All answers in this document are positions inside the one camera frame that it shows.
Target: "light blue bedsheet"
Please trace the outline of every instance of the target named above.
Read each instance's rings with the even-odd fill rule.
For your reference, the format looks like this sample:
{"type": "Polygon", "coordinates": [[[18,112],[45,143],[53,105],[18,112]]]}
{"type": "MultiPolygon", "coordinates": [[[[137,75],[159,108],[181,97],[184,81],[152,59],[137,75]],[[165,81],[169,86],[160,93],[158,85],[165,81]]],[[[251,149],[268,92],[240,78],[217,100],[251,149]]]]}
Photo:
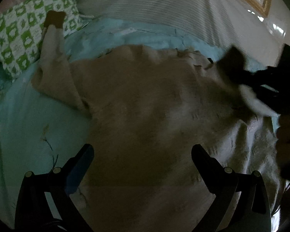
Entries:
{"type": "MultiPolygon", "coordinates": [[[[225,50],[168,26],[115,19],[90,21],[66,39],[70,61],[96,58],[123,44],[144,44],[154,49],[199,50],[213,61],[225,50]]],[[[0,67],[0,219],[14,227],[19,188],[25,172],[47,173],[75,156],[85,143],[90,120],[79,111],[40,94],[30,84],[37,64],[14,83],[0,67]]],[[[248,60],[247,68],[264,67],[248,60]]]]}

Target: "tan fleece blanket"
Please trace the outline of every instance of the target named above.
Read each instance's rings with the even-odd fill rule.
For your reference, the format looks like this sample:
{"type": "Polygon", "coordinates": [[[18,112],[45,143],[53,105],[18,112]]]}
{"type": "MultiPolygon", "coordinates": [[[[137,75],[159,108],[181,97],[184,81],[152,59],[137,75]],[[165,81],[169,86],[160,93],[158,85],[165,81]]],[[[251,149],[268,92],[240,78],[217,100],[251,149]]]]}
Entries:
{"type": "Polygon", "coordinates": [[[75,204],[94,231],[192,231],[214,198],[191,160],[197,143],[236,172],[259,170],[274,207],[271,119],[250,112],[207,58],[125,45],[69,63],[63,43],[51,25],[32,84],[92,117],[95,158],[75,204]]]}

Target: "screw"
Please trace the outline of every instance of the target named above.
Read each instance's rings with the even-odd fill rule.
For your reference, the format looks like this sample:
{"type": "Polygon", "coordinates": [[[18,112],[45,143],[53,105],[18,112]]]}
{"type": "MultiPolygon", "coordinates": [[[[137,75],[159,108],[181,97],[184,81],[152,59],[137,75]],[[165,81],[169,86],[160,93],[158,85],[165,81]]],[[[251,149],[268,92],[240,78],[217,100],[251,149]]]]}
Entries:
{"type": "Polygon", "coordinates": [[[29,178],[31,175],[32,175],[32,172],[31,172],[31,171],[28,171],[27,173],[25,173],[25,176],[26,176],[27,178],[29,178]]]}
{"type": "Polygon", "coordinates": [[[60,167],[55,167],[53,169],[53,173],[60,173],[60,171],[61,171],[61,168],[60,167]]]}
{"type": "Polygon", "coordinates": [[[254,176],[256,176],[256,177],[260,177],[261,174],[260,174],[258,171],[254,171],[254,176]]]}
{"type": "Polygon", "coordinates": [[[233,172],[233,170],[232,170],[231,167],[225,167],[225,168],[224,168],[224,171],[225,171],[226,173],[232,173],[232,172],[233,172]]]}

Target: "beige blanket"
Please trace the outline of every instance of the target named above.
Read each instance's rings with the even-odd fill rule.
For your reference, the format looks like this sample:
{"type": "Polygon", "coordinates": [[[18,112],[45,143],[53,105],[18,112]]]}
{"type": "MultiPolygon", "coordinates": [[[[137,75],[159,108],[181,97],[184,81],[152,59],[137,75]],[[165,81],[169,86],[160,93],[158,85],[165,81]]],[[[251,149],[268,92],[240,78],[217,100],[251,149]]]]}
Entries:
{"type": "Polygon", "coordinates": [[[259,170],[274,207],[271,119],[250,112],[207,58],[126,45],[69,63],[63,43],[51,25],[32,84],[92,117],[95,158],[75,204],[94,231],[192,231],[214,198],[191,160],[197,143],[236,172],[259,170]]]}

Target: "green and white patterned pillow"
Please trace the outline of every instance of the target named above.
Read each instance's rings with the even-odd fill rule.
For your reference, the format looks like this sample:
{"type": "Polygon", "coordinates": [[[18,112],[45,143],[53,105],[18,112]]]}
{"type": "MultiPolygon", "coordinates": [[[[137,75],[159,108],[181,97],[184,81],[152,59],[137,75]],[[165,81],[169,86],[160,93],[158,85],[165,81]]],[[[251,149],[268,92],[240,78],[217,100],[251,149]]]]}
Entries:
{"type": "Polygon", "coordinates": [[[26,0],[0,15],[0,61],[16,79],[40,57],[43,24],[48,11],[64,11],[64,36],[82,27],[76,0],[26,0]]]}

